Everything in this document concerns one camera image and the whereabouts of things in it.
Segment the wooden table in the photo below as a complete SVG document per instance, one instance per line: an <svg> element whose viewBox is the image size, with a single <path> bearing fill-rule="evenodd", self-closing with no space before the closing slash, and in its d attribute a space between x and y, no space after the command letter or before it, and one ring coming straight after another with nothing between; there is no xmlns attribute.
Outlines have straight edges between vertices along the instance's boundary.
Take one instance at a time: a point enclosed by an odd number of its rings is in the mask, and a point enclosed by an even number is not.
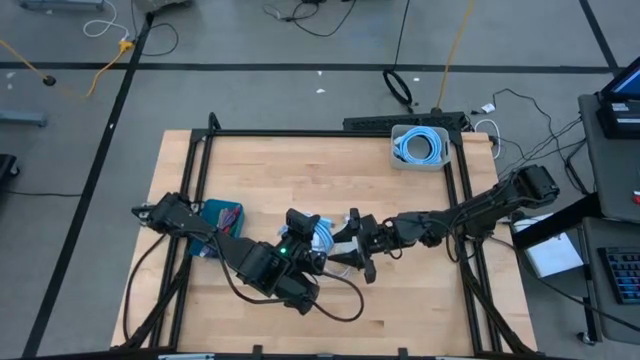
<svg viewBox="0 0 640 360"><path fill-rule="evenodd" d="M189 136L190 131L165 132L150 202L178 191ZM490 142L486 134L465 133L463 138L473 193L479 194L497 181ZM273 243L290 207L338 223L351 207L379 220L402 211L449 207L442 172L394 170L389 152L389 141L383 138L216 137L205 199L242 203L243 236ZM196 161L194 171L198 168ZM453 168L462 201L456 163ZM506 227L499 226L496 236L511 241ZM141 229L132 265L157 238ZM135 278L130 331L157 300L167 244L146 259ZM494 303L524 343L535 349L515 255L492 242L484 247ZM300 316L282 305L248 304L231 292L217 261L194 259L179 350L249 353L254 344L262 344L265 353L388 355L406 347L413 355L472 355L460 272L444 245L428 249L418 244L398 261L382 254L373 259L378 269L375 283L366 285L361 273L350 276L364 293L366 307L359 320L348 324L316 309ZM260 298L236 278L234 282L245 294ZM359 304L352 289L335 281L321 283L318 302L344 317L352 316ZM476 304L484 348L490 349L484 312ZM167 343L172 313L170 305L161 344ZM113 344L123 342L121 321L122 309Z"/></svg>

